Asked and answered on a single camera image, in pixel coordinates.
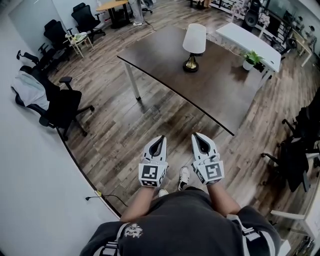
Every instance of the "person standing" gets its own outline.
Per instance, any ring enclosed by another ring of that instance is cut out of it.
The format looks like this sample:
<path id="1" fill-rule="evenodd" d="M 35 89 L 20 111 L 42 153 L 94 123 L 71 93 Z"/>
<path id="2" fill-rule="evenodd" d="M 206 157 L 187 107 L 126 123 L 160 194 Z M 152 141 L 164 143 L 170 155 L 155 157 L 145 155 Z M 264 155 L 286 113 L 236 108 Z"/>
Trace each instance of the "person standing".
<path id="1" fill-rule="evenodd" d="M 128 0 L 133 11 L 134 26 L 141 26 L 144 22 L 144 15 L 142 13 L 141 0 Z"/>

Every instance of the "cable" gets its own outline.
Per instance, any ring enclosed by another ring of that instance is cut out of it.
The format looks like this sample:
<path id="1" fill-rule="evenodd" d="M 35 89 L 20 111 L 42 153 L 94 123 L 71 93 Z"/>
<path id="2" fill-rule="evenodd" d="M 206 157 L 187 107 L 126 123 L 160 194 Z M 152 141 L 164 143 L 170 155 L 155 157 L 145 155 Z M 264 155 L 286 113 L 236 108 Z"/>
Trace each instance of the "cable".
<path id="1" fill-rule="evenodd" d="M 114 195 L 114 194 L 106 194 L 106 195 L 103 194 L 103 195 L 101 195 L 101 196 L 88 196 L 88 197 L 85 198 L 85 200 L 89 201 L 90 198 L 102 198 L 102 197 L 105 197 L 105 198 L 107 198 L 107 197 L 116 197 L 116 198 L 119 199 L 119 201 L 120 201 L 121 203 L 123 203 L 124 206 L 128 207 L 128 205 L 126 205 L 126 204 L 124 203 L 124 201 L 122 201 L 118 196 L 116 196 L 116 195 Z"/>
<path id="2" fill-rule="evenodd" d="M 155 28 L 154 28 L 154 26 L 152 26 L 148 21 L 146 21 L 146 20 L 144 20 L 144 21 L 145 21 L 145 23 L 147 23 L 149 26 L 151 26 L 154 31 L 156 31 Z"/>
<path id="3" fill-rule="evenodd" d="M 104 65 L 113 64 L 113 63 L 119 63 L 119 62 L 121 62 L 121 61 L 108 62 L 108 63 L 104 63 L 104 64 L 102 64 L 102 65 L 100 65 L 100 66 L 96 66 L 96 67 L 93 68 L 93 69 L 87 70 L 87 71 L 85 71 L 85 72 L 77 75 L 75 78 L 73 78 L 73 80 L 76 79 L 76 78 L 78 78 L 78 77 L 80 77 L 80 76 L 82 76 L 82 75 L 84 75 L 84 74 L 86 74 L 86 73 L 88 73 L 88 72 L 90 72 L 90 71 L 93 71 L 93 70 L 95 70 L 95 69 L 97 69 L 97 68 L 101 68 L 101 67 L 103 67 Z"/>

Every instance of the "white table leg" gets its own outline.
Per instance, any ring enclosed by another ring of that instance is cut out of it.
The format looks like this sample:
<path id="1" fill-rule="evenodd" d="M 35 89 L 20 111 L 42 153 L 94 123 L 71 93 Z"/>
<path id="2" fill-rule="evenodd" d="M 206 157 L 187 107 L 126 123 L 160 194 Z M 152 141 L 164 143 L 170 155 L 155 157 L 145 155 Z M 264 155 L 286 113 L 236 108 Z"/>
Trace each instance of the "white table leg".
<path id="1" fill-rule="evenodd" d="M 301 67 L 303 67 L 307 63 L 307 61 L 311 58 L 311 56 L 312 56 L 312 53 L 309 53 L 308 57 L 305 58 L 305 60 L 302 63 Z"/>
<path id="2" fill-rule="evenodd" d="M 293 214 L 293 213 L 287 213 L 287 212 L 278 211 L 278 210 L 272 210 L 270 213 L 272 215 L 284 217 L 284 218 L 291 219 L 291 220 L 302 221 L 305 219 L 304 214 Z"/>
<path id="3" fill-rule="evenodd" d="M 72 45 L 72 47 L 73 47 L 73 49 L 74 49 L 74 51 L 75 51 L 76 55 L 79 55 L 79 53 L 78 53 L 78 51 L 77 51 L 77 48 L 76 48 L 73 44 L 71 44 L 71 45 Z"/>
<path id="4" fill-rule="evenodd" d="M 135 98 L 137 99 L 137 101 L 139 101 L 141 99 L 138 88 L 137 88 L 137 84 L 136 81 L 134 79 L 134 75 L 132 74 L 132 70 L 131 67 L 128 63 L 126 63 L 125 61 L 121 61 L 125 70 L 125 73 L 130 81 L 130 84 L 132 86 L 133 89 L 133 94 L 135 96 Z"/>
<path id="5" fill-rule="evenodd" d="M 217 39 L 216 39 L 216 43 L 218 44 L 218 45 L 222 45 L 222 43 L 223 43 L 223 37 L 221 36 L 221 35 L 219 35 L 218 37 L 217 37 Z"/>
<path id="6" fill-rule="evenodd" d="M 300 52 L 299 56 L 301 56 L 301 55 L 305 52 L 305 50 L 306 50 L 306 49 L 302 48 L 302 50 L 301 50 L 301 52 Z"/>
<path id="7" fill-rule="evenodd" d="M 266 83 L 267 79 L 272 75 L 273 71 L 271 69 L 269 69 L 266 72 L 266 69 L 264 69 L 262 73 L 264 73 L 264 75 L 262 76 L 262 79 L 259 83 L 259 88 L 262 87 Z"/>
<path id="8" fill-rule="evenodd" d="M 94 46 L 92 45 L 92 42 L 91 42 L 90 38 L 88 37 L 87 39 L 89 40 L 89 43 L 90 43 L 92 49 L 94 49 Z"/>
<path id="9" fill-rule="evenodd" d="M 79 51 L 79 53 L 80 53 L 81 57 L 82 57 L 82 58 L 84 58 L 84 56 L 83 56 L 83 54 L 82 54 L 82 52 L 81 52 L 81 50 L 80 50 L 80 48 L 78 47 L 78 45 L 77 45 L 77 44 L 75 44 L 75 47 L 76 47 L 76 48 L 77 48 L 77 50 Z"/>
<path id="10" fill-rule="evenodd" d="M 261 29 L 261 32 L 260 32 L 260 35 L 259 35 L 259 38 L 262 37 L 262 35 L 263 35 L 264 32 L 265 32 L 265 29 L 266 29 L 266 24 L 263 25 L 263 28 Z"/>

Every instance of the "black office chair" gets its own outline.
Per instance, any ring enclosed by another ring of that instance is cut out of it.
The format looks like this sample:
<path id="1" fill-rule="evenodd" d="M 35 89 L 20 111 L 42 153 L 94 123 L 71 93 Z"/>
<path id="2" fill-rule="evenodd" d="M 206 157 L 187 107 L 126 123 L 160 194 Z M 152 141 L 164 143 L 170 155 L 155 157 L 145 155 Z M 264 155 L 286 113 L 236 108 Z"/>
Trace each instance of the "black office chair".
<path id="1" fill-rule="evenodd" d="M 101 22 L 99 20 L 99 15 L 100 13 L 95 14 L 95 19 L 91 13 L 90 5 L 86 5 L 84 2 L 73 7 L 73 13 L 71 14 L 71 16 L 78 23 L 78 26 L 76 28 L 78 29 L 79 33 L 90 31 L 89 38 L 92 43 L 94 42 L 94 35 L 106 35 L 106 33 L 102 31 L 102 29 L 94 30 L 94 28 Z"/>
<path id="2" fill-rule="evenodd" d="M 70 35 L 72 34 L 71 30 L 72 28 L 67 29 Z M 52 19 L 44 26 L 43 35 L 52 42 L 53 48 L 57 51 L 69 48 L 70 43 L 66 38 L 66 34 L 61 21 Z"/>
<path id="3" fill-rule="evenodd" d="M 320 88 L 307 107 L 302 107 L 298 116 L 293 121 L 293 127 L 287 119 L 283 119 L 282 123 L 287 124 L 292 131 L 292 138 L 303 138 L 305 148 L 312 150 L 315 142 L 320 140 Z"/>
<path id="4" fill-rule="evenodd" d="M 143 12 L 153 13 L 152 8 L 154 7 L 154 2 L 152 2 L 152 0 L 141 0 L 141 4 L 145 6 L 145 8 L 142 8 Z"/>
<path id="5" fill-rule="evenodd" d="M 280 177 L 283 187 L 287 181 L 291 192 L 296 191 L 301 183 L 303 184 L 304 191 L 308 192 L 310 188 L 310 183 L 307 178 L 309 164 L 304 143 L 302 139 L 295 142 L 289 140 L 283 141 L 281 143 L 280 159 L 268 153 L 261 154 L 263 158 L 269 157 L 278 165 L 268 180 L 262 183 L 264 186 L 273 182 L 277 177 Z"/>
<path id="6" fill-rule="evenodd" d="M 35 66 L 32 69 L 38 69 L 41 70 L 43 73 L 47 74 L 49 70 L 55 68 L 55 63 L 54 63 L 54 55 L 56 54 L 56 50 L 51 48 L 47 51 L 48 45 L 43 45 L 40 46 L 38 51 L 41 52 L 42 58 L 39 59 L 37 56 L 34 56 L 28 52 L 25 52 L 24 55 L 21 54 L 21 50 L 18 51 L 16 58 L 17 60 L 20 60 L 20 57 L 25 57 L 29 60 L 31 60 Z"/>
<path id="7" fill-rule="evenodd" d="M 48 110 L 44 110 L 36 104 L 30 104 L 28 106 L 24 105 L 24 102 L 21 100 L 19 94 L 15 91 L 15 102 L 23 107 L 27 107 L 38 112 L 41 117 L 39 123 L 45 127 L 51 128 L 62 128 L 63 139 L 68 140 L 67 131 L 72 121 L 81 129 L 83 136 L 87 136 L 88 133 L 80 125 L 76 116 L 80 113 L 91 110 L 94 111 L 95 108 L 92 105 L 78 109 L 82 93 L 77 90 L 73 90 L 70 86 L 72 77 L 65 76 L 60 79 L 60 83 L 65 83 L 68 89 L 60 90 L 59 86 L 56 86 L 49 79 L 43 75 L 38 69 L 31 69 L 29 66 L 22 66 L 21 71 L 29 73 L 35 79 L 41 83 L 45 89 L 46 98 L 49 101 Z"/>

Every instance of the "small side table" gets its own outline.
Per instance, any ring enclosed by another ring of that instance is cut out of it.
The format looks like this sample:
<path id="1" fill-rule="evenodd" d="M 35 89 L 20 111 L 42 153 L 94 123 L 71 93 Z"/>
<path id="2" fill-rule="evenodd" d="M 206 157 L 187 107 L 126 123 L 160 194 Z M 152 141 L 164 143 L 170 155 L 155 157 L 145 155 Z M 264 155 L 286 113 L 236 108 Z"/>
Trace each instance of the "small side table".
<path id="1" fill-rule="evenodd" d="M 82 42 L 84 42 L 84 43 L 85 43 L 85 46 L 88 47 L 88 43 L 87 43 L 87 40 L 88 40 L 89 43 L 90 43 L 90 45 L 91 45 L 91 47 L 92 47 L 92 49 L 94 49 L 94 46 L 92 45 L 92 43 L 91 43 L 91 41 L 90 41 L 90 38 L 89 38 L 89 36 L 88 36 L 87 33 L 82 32 L 82 33 L 80 33 L 80 35 L 81 35 L 81 37 L 79 37 L 78 39 L 76 39 L 75 36 L 73 36 L 73 35 L 68 35 L 68 34 L 66 34 L 65 37 L 69 40 L 70 45 L 73 47 L 75 53 L 76 53 L 77 55 L 80 54 L 81 57 L 84 58 L 84 55 L 82 54 L 81 49 L 79 48 L 78 45 L 81 44 Z"/>

